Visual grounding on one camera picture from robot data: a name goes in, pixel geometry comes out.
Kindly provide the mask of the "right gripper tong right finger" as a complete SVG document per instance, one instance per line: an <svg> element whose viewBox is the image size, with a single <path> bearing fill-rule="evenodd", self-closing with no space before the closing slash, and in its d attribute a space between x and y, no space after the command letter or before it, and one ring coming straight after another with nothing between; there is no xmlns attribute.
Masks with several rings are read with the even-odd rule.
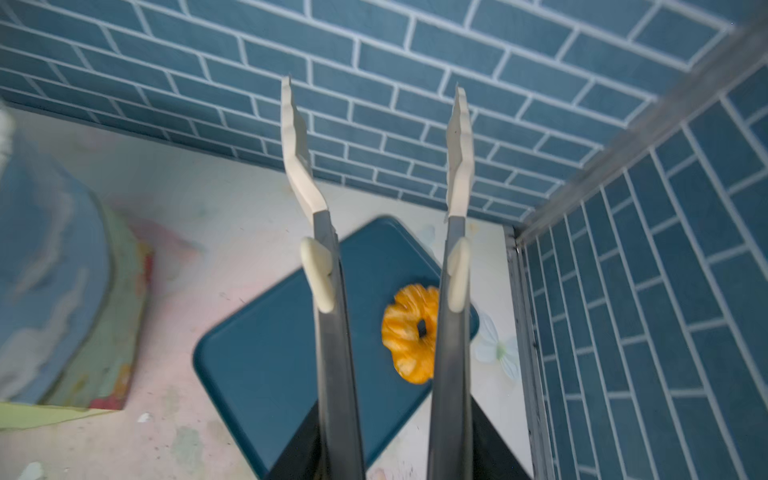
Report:
<svg viewBox="0 0 768 480"><path fill-rule="evenodd" d="M444 248L427 463L429 479L469 479L472 473L470 387L471 245L466 220L475 159L465 90L455 90L446 131L447 237Z"/></svg>

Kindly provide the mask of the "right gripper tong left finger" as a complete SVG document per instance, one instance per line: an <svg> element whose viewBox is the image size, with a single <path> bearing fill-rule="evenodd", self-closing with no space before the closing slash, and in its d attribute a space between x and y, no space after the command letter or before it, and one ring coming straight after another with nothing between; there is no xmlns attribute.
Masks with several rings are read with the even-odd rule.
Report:
<svg viewBox="0 0 768 480"><path fill-rule="evenodd" d="M363 479L365 462L340 247L328 204L309 162L306 122L289 76L281 80L281 142L290 186L313 235L300 244L311 290L323 479Z"/></svg>

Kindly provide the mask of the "twisted knot bread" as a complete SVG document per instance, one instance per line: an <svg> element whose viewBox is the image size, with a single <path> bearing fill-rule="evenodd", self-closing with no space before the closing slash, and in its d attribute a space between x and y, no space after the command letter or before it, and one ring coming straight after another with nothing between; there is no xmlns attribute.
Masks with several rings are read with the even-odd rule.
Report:
<svg viewBox="0 0 768 480"><path fill-rule="evenodd" d="M397 373L411 384L434 376L439 290L411 284L400 289L385 309L381 336Z"/></svg>

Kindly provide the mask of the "white paper gift bag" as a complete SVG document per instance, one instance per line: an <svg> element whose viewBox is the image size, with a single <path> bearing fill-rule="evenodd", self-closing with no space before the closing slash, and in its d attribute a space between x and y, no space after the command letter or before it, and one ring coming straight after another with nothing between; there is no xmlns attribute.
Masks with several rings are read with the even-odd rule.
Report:
<svg viewBox="0 0 768 480"><path fill-rule="evenodd" d="M1 111L1 426L118 411L153 250Z"/></svg>

